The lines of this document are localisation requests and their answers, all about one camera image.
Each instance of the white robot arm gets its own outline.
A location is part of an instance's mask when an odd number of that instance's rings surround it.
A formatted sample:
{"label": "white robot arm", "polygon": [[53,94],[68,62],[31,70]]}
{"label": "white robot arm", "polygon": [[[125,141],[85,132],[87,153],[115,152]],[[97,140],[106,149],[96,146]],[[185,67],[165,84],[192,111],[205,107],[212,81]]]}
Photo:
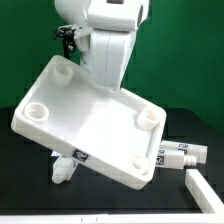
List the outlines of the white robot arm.
{"label": "white robot arm", "polygon": [[[80,65],[96,85],[119,90],[132,53],[136,31],[147,18],[150,0],[55,0],[68,22]],[[71,52],[74,46],[68,46]]]}

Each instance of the black table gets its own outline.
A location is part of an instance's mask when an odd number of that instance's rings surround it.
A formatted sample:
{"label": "black table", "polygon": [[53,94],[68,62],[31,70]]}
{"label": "black table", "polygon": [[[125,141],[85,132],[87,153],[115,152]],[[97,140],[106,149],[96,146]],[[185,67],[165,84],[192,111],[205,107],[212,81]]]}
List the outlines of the black table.
{"label": "black table", "polygon": [[[194,113],[167,109],[163,139],[208,145],[197,169],[224,200],[224,138]],[[185,170],[156,168],[136,191],[82,165],[71,181],[52,182],[51,150],[14,133],[14,108],[0,109],[0,215],[200,213],[185,187]]]}

